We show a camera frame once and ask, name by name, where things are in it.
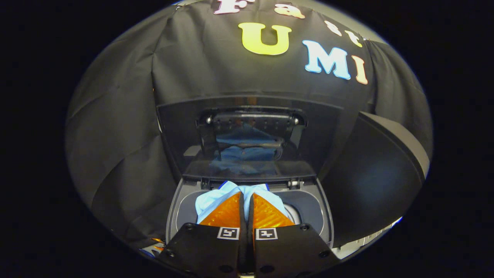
black plastic panel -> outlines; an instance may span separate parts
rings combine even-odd
[[[255,229],[255,233],[257,278],[307,277],[339,262],[311,225]]]
[[[359,116],[342,154],[321,181],[331,208],[334,247],[375,233],[404,215],[423,172],[392,133]]]

blue towel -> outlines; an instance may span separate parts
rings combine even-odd
[[[267,184],[237,186],[233,182],[226,181],[218,189],[208,191],[197,197],[197,224],[201,223],[224,200],[230,198],[238,192],[242,192],[244,194],[244,218],[246,221],[248,221],[250,197],[252,197],[254,193],[266,199],[266,201],[276,207],[284,215],[288,216],[287,210],[283,205],[283,201],[277,195],[269,192],[269,187]]]

screw hole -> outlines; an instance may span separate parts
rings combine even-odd
[[[327,257],[328,255],[329,255],[329,251],[328,251],[328,250],[326,250],[326,251],[323,251],[323,252],[319,253],[319,257],[320,257],[320,258],[325,258],[325,257]]]
[[[167,255],[168,257],[172,257],[172,258],[173,258],[173,257],[175,257],[175,253],[173,253],[173,251],[171,251],[171,250],[167,250],[167,251],[166,251],[166,255]]]

dark background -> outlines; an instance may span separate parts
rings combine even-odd
[[[18,124],[10,123],[14,116],[7,117],[14,131],[8,137],[22,147],[6,148],[14,157],[16,179],[5,188],[19,189],[14,196],[20,200],[7,200],[19,208],[4,210],[12,215],[13,227],[12,237],[3,239],[6,277],[172,276],[93,218],[72,186],[63,153],[66,109],[83,72],[114,38],[171,3],[2,4],[3,18],[12,17],[4,27],[4,44],[11,47],[4,54],[14,58],[7,64],[7,94],[16,98],[4,106],[23,114]],[[432,110],[435,149],[427,181],[402,221],[322,276],[492,276],[488,205],[493,203],[493,178],[485,174],[492,159],[481,140],[492,125],[486,112],[494,101],[490,95],[480,100],[484,90],[476,88],[481,73],[491,70],[467,61],[483,59],[479,45],[487,43],[482,38],[490,32],[477,36],[469,23],[487,7],[424,0],[330,3],[374,29],[417,74]],[[474,133],[479,123],[483,134]]]

